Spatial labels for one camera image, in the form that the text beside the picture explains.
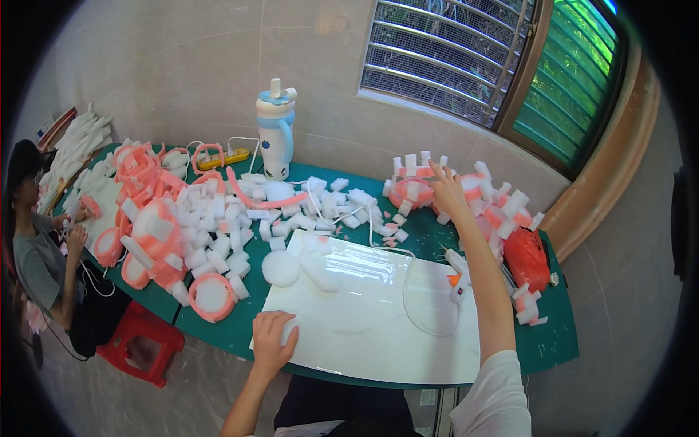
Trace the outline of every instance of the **gray t-shirt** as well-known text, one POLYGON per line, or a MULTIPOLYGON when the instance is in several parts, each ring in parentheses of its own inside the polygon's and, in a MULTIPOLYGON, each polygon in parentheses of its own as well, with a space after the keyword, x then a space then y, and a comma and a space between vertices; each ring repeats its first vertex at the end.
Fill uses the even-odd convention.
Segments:
MULTIPOLYGON (((31 223, 36 236, 15 235, 12 240, 17 276, 31 300, 44 314, 53 318, 49 309, 57 298, 63 296, 66 258, 48 234, 51 231, 50 217, 33 214, 31 223)), ((82 301, 85 288, 77 280, 75 287, 75 299, 82 301)))

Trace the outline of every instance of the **mesh screen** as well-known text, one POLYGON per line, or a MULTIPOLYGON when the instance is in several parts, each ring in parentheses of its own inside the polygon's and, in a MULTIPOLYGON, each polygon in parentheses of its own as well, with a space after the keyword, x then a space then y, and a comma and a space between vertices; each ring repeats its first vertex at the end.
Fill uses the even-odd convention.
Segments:
MULTIPOLYGON (((361 86, 400 94, 490 127, 497 117, 497 111, 488 111, 493 93, 497 93, 493 106, 499 108, 512 79, 511 73, 504 72, 503 85, 496 91, 509 51, 514 54, 507 69, 515 71, 524 48, 524 36, 513 41, 522 3, 379 0, 366 64, 427 79, 447 89, 368 67, 361 86)), ((521 35, 531 25, 533 4, 533 0, 524 4, 521 35)))

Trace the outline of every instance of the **hand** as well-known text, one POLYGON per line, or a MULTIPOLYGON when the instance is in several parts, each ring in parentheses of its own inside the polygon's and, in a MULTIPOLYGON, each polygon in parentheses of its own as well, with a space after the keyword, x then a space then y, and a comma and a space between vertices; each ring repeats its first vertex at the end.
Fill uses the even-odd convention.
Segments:
POLYGON ((432 194, 432 203, 441 211, 449 214, 454 219, 461 217, 463 214, 469 213, 466 197, 463 195, 463 187, 461 186, 461 176, 455 174, 452 176, 452 170, 444 166, 444 176, 439 166, 430 159, 430 167, 437 177, 436 181, 430 182, 430 187, 434 190, 432 194))
POLYGON ((75 227, 68 232, 66 236, 66 246, 68 246, 68 256, 79 257, 82 252, 82 248, 85 246, 87 241, 87 232, 81 224, 75 225, 75 227))
POLYGON ((284 311, 264 311, 252 321, 253 353, 255 363, 253 371, 260 372, 265 378, 272 379, 277 372, 289 362, 294 355, 298 342, 298 327, 289 334, 287 344, 280 346, 284 324, 296 317, 284 311))

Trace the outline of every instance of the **wall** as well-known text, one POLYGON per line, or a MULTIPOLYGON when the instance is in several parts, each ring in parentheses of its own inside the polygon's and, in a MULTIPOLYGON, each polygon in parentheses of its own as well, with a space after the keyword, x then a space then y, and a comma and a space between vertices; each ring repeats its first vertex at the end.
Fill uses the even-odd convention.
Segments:
POLYGON ((438 111, 356 97, 375 0, 86 0, 51 45, 14 138, 89 101, 114 138, 184 145, 255 136, 269 80, 298 90, 294 160, 385 179, 391 158, 478 159, 546 210, 569 182, 497 135, 438 111))
POLYGON ((615 436, 650 388, 682 290, 670 245, 673 173, 681 165, 675 119, 663 96, 631 183, 561 266, 580 357, 531 376, 534 435, 615 436))

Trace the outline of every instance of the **white board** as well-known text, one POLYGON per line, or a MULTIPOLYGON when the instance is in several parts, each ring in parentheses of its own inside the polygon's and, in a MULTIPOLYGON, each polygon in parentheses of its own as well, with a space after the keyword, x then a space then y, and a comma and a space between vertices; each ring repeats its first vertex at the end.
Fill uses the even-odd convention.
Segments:
MULTIPOLYGON (((299 253, 303 233, 294 232, 288 251, 299 253)), ((319 290, 302 273, 291 287, 271 287, 263 308, 296 314, 282 336, 283 344, 299 326, 292 363, 386 382, 450 385, 475 380, 480 367, 475 302, 471 292, 459 313, 449 300, 447 275, 456 273, 451 266, 416 259, 408 277, 413 319, 435 331, 448 327, 458 314, 454 333, 434 336, 417 328, 405 311, 410 256, 335 238, 330 242, 333 253, 327 255, 326 271, 340 285, 338 293, 319 290)))

